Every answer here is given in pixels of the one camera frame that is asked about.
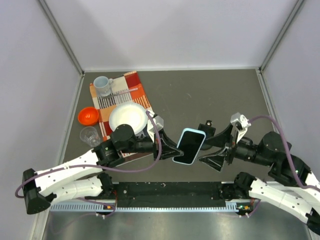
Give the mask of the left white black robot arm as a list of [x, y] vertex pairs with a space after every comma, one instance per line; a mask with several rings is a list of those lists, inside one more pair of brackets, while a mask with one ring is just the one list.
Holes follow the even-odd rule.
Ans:
[[136, 136], [130, 125], [121, 124], [108, 140], [75, 159], [46, 170], [25, 170], [18, 190], [22, 191], [26, 213], [38, 214], [71, 199], [109, 198], [114, 187], [106, 171], [118, 172], [124, 153], [153, 154], [156, 162], [183, 155], [163, 129], [150, 136]]

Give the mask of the phone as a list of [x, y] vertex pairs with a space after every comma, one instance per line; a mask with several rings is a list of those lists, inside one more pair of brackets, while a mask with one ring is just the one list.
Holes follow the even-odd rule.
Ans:
[[179, 141], [177, 148], [183, 152], [182, 156], [175, 156], [172, 161], [177, 164], [192, 165], [206, 139], [206, 133], [202, 130], [185, 128]]

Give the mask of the black phone stand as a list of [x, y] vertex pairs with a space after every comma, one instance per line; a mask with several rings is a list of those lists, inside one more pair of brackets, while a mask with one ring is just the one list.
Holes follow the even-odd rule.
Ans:
[[198, 130], [204, 132], [206, 135], [205, 140], [200, 149], [202, 151], [209, 150], [213, 146], [211, 141], [215, 136], [216, 128], [212, 126], [211, 120], [207, 120], [206, 123], [200, 123], [198, 125]]

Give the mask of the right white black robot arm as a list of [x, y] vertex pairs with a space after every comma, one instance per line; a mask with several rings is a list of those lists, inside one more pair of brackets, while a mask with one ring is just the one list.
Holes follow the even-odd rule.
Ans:
[[259, 144], [254, 144], [244, 136], [248, 127], [248, 124], [236, 121], [215, 134], [215, 128], [207, 121], [197, 130], [185, 129], [178, 143], [169, 139], [164, 130], [159, 131], [156, 141], [160, 143], [162, 159], [173, 158], [177, 163], [190, 165], [199, 151], [217, 147], [218, 151], [198, 160], [217, 171], [221, 171], [224, 163], [230, 165], [233, 159], [269, 167], [268, 175], [298, 196], [284, 193], [249, 173], [240, 172], [233, 183], [218, 185], [220, 197], [266, 201], [297, 217], [312, 232], [319, 234], [320, 182], [307, 164], [290, 154], [291, 144], [281, 133], [270, 131]]

